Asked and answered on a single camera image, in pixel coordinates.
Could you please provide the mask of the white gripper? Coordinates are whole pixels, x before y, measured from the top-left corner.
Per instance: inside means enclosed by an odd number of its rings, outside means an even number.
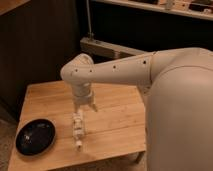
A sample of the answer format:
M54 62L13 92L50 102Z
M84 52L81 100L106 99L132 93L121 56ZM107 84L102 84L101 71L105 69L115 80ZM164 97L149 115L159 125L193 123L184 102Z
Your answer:
M96 104L94 104L94 93L92 90L88 92L73 92L73 103L75 105L75 113L76 115L82 115L82 110L80 106L89 105L95 112L98 111Z

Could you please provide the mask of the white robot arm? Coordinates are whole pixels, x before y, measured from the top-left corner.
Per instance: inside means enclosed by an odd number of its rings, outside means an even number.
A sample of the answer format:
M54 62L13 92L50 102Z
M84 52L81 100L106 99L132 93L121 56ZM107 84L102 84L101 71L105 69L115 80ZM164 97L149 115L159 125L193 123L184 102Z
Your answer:
M180 48L95 64L80 54L61 69L75 103L93 83L135 85L147 97L148 171L213 171L213 51Z

